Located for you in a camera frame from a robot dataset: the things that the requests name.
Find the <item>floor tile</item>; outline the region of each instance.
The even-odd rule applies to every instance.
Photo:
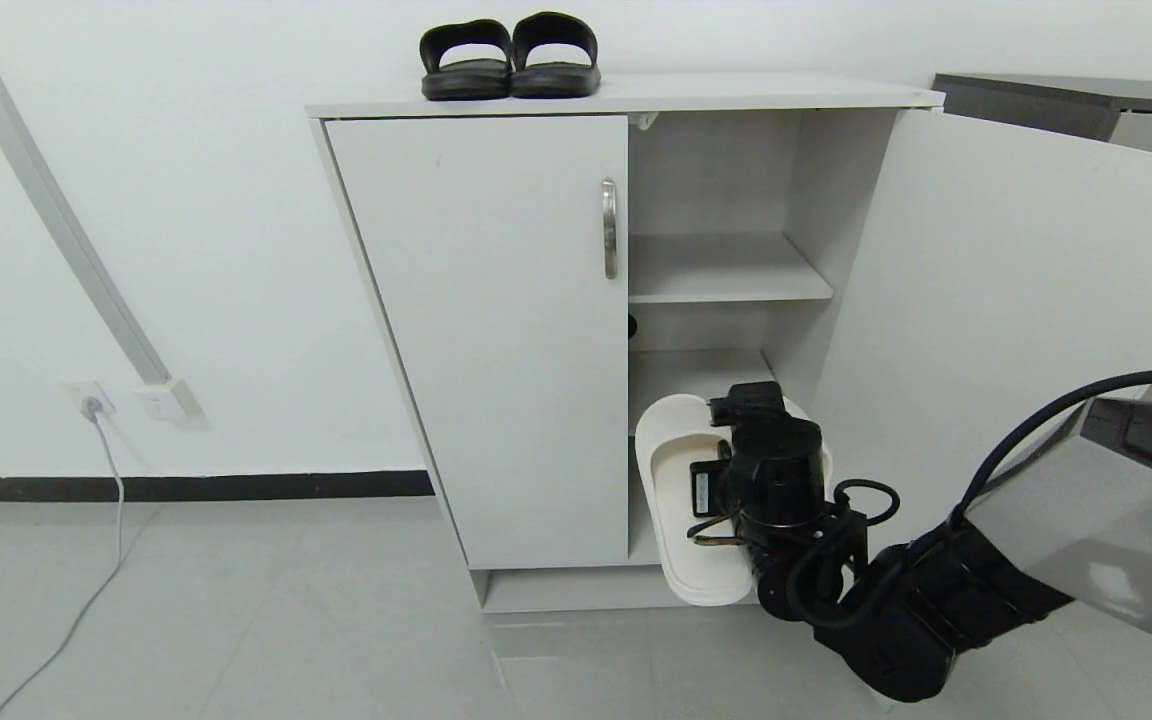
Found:
[[[759,607],[649,611],[647,632],[660,720],[881,714],[808,626]]]
[[[652,717],[645,611],[536,612],[488,623],[524,720]]]
[[[881,711],[758,607],[484,616],[433,498],[132,505],[129,558],[5,720],[1152,719],[1152,637],[1085,606]],[[113,562],[113,507],[0,503],[0,700]]]
[[[965,652],[945,691],[890,712],[892,720],[965,714],[987,720],[1115,720],[1051,624],[1023,626]]]
[[[204,717],[515,717],[438,506],[347,501],[311,521]]]

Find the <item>metal handle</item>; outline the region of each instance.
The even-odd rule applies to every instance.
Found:
[[[616,182],[602,182],[602,273],[616,279]]]

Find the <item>white slipper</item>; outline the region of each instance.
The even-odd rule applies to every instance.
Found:
[[[798,406],[785,401],[795,418],[806,418]],[[695,395],[660,397],[641,416],[634,446],[647,508],[652,511],[660,568],[669,589],[689,605],[718,606],[740,601],[755,589],[749,555],[736,546],[699,546],[687,529],[699,523],[691,514],[692,462],[717,458],[719,439],[732,441],[732,429],[708,425],[708,404]],[[828,448],[820,445],[826,488],[833,471]],[[730,536],[732,521],[707,530]]]

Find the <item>white cabinet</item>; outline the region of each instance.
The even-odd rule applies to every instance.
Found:
[[[669,393],[781,382],[838,478],[904,497],[877,550],[1038,406],[1152,367],[1152,154],[940,101],[787,73],[310,109],[486,611],[675,602],[627,456]]]

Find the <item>open cabinet door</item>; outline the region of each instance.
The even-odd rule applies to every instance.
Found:
[[[1152,154],[904,111],[810,407],[835,478],[904,498],[870,548],[945,520],[1038,407],[1144,369]]]

